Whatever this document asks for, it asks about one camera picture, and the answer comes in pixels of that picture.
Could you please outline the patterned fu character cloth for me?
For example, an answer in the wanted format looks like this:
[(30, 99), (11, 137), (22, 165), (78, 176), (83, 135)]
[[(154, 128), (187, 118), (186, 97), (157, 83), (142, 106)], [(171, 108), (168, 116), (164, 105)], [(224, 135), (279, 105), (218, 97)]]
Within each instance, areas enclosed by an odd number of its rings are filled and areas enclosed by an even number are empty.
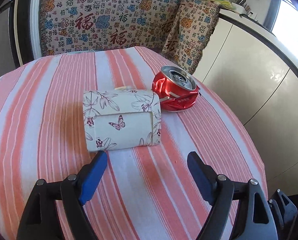
[(193, 74), (220, 7), (200, 0), (40, 0), (42, 55), (149, 48)]

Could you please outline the crushed red soda can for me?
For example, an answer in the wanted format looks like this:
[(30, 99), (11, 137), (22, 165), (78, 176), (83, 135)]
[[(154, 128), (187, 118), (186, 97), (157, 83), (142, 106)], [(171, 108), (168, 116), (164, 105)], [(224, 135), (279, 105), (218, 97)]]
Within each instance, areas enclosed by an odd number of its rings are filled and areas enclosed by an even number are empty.
[(153, 79), (152, 90), (159, 96), (162, 109), (178, 112), (195, 104), (200, 88), (193, 77), (182, 68), (162, 66)]

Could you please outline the floral butterfly paper cup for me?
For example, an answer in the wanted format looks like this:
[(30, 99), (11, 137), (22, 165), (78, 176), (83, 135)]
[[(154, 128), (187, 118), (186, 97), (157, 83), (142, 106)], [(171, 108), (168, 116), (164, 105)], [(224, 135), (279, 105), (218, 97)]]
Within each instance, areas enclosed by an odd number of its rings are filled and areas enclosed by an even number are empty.
[(160, 100), (152, 90), (91, 90), (83, 94), (82, 106), (89, 152), (160, 143)]

